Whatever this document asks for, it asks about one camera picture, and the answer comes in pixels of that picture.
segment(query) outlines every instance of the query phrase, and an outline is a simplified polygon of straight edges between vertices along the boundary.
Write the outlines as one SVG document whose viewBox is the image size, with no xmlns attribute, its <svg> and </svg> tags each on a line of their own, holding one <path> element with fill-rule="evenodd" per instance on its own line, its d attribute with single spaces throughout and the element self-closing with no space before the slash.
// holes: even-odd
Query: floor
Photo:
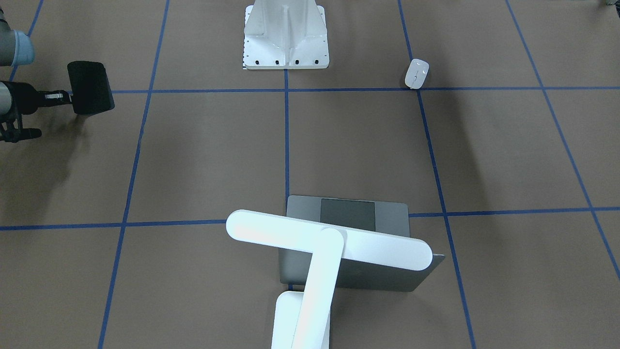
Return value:
<svg viewBox="0 0 620 349">
<path fill-rule="evenodd" d="M 116 108 L 0 145 L 0 347 L 268 348 L 277 251 L 224 222 L 299 194 L 404 202 L 446 255 L 412 293 L 338 289 L 334 349 L 617 348 L 604 2 L 318 0 L 330 66 L 287 72 L 241 69 L 251 0 L 3 1 L 37 58 L 0 79 L 69 89 L 101 61 Z"/>
</svg>

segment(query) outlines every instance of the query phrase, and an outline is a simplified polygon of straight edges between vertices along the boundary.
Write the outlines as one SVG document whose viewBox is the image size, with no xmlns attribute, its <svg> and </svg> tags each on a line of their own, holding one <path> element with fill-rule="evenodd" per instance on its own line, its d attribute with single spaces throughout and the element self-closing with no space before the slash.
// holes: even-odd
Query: black pad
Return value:
<svg viewBox="0 0 620 349">
<path fill-rule="evenodd" d="M 67 70 L 76 114 L 93 115 L 114 109 L 114 98 L 103 64 L 74 61 L 67 65 Z"/>
</svg>

